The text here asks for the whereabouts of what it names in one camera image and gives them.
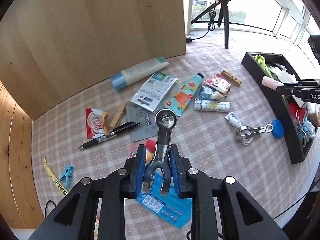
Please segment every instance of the blue ball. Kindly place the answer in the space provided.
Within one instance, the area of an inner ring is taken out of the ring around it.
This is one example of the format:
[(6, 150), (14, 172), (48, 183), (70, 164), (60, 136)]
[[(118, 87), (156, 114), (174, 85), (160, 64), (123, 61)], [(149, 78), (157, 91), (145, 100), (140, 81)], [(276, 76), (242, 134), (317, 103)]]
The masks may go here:
[(281, 137), (283, 137), (284, 136), (284, 127), (283, 127), (283, 124), (281, 123), (281, 121), (278, 119), (275, 119), (272, 121), (272, 125), (273, 125), (272, 135), (276, 139), (280, 139)]

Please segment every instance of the blue cap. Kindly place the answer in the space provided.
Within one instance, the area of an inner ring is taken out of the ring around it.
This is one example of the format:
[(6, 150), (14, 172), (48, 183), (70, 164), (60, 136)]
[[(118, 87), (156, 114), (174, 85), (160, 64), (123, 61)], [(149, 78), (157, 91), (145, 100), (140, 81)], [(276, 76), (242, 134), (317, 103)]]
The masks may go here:
[(272, 135), (276, 139), (280, 139), (284, 136), (284, 127), (280, 120), (275, 119), (271, 123), (273, 125)]
[(124, 76), (121, 72), (110, 77), (110, 80), (115, 90), (120, 90), (127, 86), (127, 83), (125, 82)]

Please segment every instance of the metal bottle opener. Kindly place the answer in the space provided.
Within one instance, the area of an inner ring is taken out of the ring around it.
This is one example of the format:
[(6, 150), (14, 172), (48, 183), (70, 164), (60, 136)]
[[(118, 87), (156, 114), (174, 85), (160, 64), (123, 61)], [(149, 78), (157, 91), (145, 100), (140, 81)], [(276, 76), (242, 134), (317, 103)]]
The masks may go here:
[[(239, 132), (244, 130), (248, 130), (250, 133), (240, 135)], [(268, 123), (266, 126), (259, 127), (259, 128), (252, 128), (251, 126), (244, 125), (236, 129), (236, 142), (241, 142), (242, 139), (251, 138), (254, 135), (261, 135), (262, 133), (265, 133), (265, 132), (270, 133), (272, 132), (272, 130), (273, 130), (273, 125), (271, 123)]]
[(172, 129), (177, 124), (177, 116), (170, 109), (160, 110), (155, 117), (158, 126), (156, 152), (153, 160), (144, 170), (142, 190), (150, 193), (153, 184), (154, 173), (160, 168), (163, 175), (160, 195), (166, 196), (169, 193), (171, 183), (171, 167), (169, 163), (169, 149)]

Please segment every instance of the clothespin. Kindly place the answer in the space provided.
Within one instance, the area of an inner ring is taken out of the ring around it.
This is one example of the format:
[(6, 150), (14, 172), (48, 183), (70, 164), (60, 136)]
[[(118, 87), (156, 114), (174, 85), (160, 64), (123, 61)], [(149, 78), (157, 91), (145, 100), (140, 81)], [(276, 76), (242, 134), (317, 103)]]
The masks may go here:
[(71, 165), (68, 165), (62, 175), (60, 176), (59, 181), (66, 180), (66, 185), (65, 188), (69, 189), (70, 188), (70, 183), (71, 183), (71, 178), (72, 178), (72, 172), (73, 172), (73, 167)]

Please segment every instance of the pen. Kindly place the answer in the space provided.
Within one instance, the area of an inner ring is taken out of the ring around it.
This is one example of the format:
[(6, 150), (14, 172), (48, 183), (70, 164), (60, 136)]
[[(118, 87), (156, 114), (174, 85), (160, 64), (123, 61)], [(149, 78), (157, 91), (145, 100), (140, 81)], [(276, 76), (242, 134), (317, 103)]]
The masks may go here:
[(89, 147), (95, 146), (98, 143), (101, 143), (101, 142), (104, 142), (106, 140), (113, 138), (114, 136), (118, 135), (119, 133), (130, 130), (131, 128), (134, 128), (139, 124), (140, 124), (140, 122), (126, 122), (125, 124), (122, 124), (122, 125), (114, 128), (111, 133), (101, 135), (98, 138), (94, 138), (93, 140), (84, 143), (83, 145), (81, 145), (79, 147), (79, 149), (83, 150), (83, 149), (87, 149)]

